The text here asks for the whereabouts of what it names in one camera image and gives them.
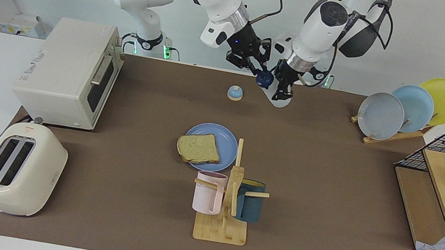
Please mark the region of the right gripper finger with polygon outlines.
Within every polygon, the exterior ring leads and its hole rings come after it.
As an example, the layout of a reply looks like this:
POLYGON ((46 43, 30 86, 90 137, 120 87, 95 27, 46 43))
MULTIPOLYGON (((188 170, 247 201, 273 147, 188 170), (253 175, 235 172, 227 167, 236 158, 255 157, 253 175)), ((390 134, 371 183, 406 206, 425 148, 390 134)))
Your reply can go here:
POLYGON ((226 61, 235 65, 239 69, 248 69, 249 71, 252 72, 254 76, 262 72, 261 69, 256 68, 255 66, 252 65, 249 57, 240 57, 233 53, 227 53, 226 61))
POLYGON ((271 38, 264 38, 261 40, 261 51, 258 56, 258 62, 260 64, 260 67, 262 69, 267 70, 267 62, 270 59, 271 56, 271 46, 272 46, 272 40, 271 38))

